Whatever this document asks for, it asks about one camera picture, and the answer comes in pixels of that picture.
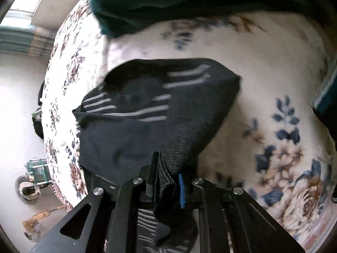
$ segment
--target window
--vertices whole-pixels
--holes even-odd
[[[8,26],[30,25],[40,0],[15,0],[1,24]]]

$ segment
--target triangular cutout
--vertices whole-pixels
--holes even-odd
[[[60,230],[62,235],[75,240],[81,237],[85,222],[91,209],[90,204],[84,205]]]

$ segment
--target green basket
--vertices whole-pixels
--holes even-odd
[[[52,178],[50,177],[49,168],[47,164],[47,159],[36,159],[29,160],[26,163],[27,175],[32,183],[37,186],[52,183]]]

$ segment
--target silver screw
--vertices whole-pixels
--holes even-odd
[[[97,187],[94,189],[94,194],[98,196],[101,195],[103,191],[104,191],[103,188]]]
[[[196,178],[193,180],[195,184],[202,184],[203,183],[203,178]]]
[[[140,177],[134,178],[133,183],[134,184],[141,184],[143,182],[143,179]]]
[[[241,195],[243,193],[243,189],[241,187],[236,187],[233,189],[234,194]]]

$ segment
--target bed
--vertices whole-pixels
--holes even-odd
[[[307,252],[337,221],[330,197],[333,149],[310,107],[328,51],[303,16],[255,12],[175,20],[109,39],[88,0],[58,30],[45,76],[42,124],[56,196],[69,211],[88,193],[72,110],[105,75],[132,59],[205,57],[242,77],[221,129],[199,156],[199,176],[240,186]]]

